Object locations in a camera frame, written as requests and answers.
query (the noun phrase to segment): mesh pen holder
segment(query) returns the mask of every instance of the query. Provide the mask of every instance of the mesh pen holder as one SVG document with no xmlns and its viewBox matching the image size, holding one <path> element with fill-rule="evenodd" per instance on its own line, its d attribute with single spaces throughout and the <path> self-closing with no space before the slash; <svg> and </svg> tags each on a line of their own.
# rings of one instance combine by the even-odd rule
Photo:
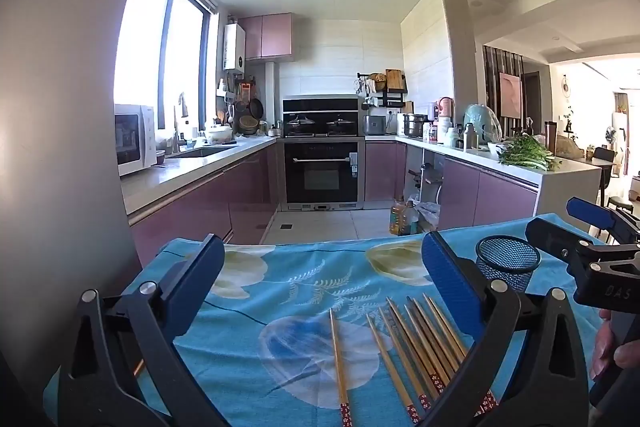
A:
<svg viewBox="0 0 640 427">
<path fill-rule="evenodd" d="M 476 244 L 476 266 L 488 279 L 502 279 L 514 291 L 524 292 L 540 265 L 537 248 L 511 235 L 491 235 Z"/>
</svg>

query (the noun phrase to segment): pink painting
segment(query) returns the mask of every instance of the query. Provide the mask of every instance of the pink painting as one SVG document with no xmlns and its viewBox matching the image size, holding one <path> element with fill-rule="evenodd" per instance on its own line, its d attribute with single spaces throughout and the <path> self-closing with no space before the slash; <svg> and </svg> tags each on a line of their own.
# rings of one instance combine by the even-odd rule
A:
<svg viewBox="0 0 640 427">
<path fill-rule="evenodd" d="M 519 76 L 500 73 L 500 116 L 522 118 L 522 83 Z"/>
</svg>

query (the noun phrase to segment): silver screw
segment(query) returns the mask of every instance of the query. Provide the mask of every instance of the silver screw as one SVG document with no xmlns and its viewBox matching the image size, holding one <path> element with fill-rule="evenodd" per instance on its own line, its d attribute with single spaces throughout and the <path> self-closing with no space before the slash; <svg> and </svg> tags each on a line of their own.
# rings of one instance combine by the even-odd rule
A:
<svg viewBox="0 0 640 427">
<path fill-rule="evenodd" d="M 566 297 L 565 293 L 560 288 L 553 288 L 551 290 L 551 296 L 557 301 L 563 301 Z"/>
<path fill-rule="evenodd" d="M 92 300 L 94 300 L 94 299 L 95 299 L 95 296 L 96 296 L 96 295 L 98 295 L 98 294 L 95 292 L 95 290 L 87 290 L 86 292 L 84 292 L 84 293 L 82 294 L 81 299 L 82 299 L 84 302 L 91 302 Z"/>
<path fill-rule="evenodd" d="M 507 283 L 502 279 L 494 279 L 491 281 L 491 288 L 498 293 L 505 293 L 507 291 Z"/>
<path fill-rule="evenodd" d="M 140 285 L 140 293 L 142 293 L 142 295 L 149 295 L 154 291 L 156 291 L 156 283 L 153 281 L 143 282 Z"/>
</svg>

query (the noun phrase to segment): microwave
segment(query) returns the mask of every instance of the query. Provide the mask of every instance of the microwave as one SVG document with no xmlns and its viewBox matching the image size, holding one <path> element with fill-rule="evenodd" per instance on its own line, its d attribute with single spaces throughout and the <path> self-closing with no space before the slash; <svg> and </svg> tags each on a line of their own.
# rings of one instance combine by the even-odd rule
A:
<svg viewBox="0 0 640 427">
<path fill-rule="evenodd" d="M 114 104 L 116 155 L 120 176 L 156 164 L 154 108 L 148 105 Z"/>
</svg>

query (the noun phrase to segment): window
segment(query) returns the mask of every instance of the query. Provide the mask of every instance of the window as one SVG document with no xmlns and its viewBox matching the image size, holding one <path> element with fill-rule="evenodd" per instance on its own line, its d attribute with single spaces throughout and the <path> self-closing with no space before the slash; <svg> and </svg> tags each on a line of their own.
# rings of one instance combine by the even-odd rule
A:
<svg viewBox="0 0 640 427">
<path fill-rule="evenodd" d="M 204 129 L 207 71 L 215 80 L 218 35 L 217 26 L 209 29 L 210 21 L 217 25 L 218 17 L 195 0 L 127 0 L 114 102 L 150 105 L 156 129 L 172 131 L 174 107 L 183 93 L 190 126 Z M 180 107 L 176 111 L 180 119 Z"/>
</svg>

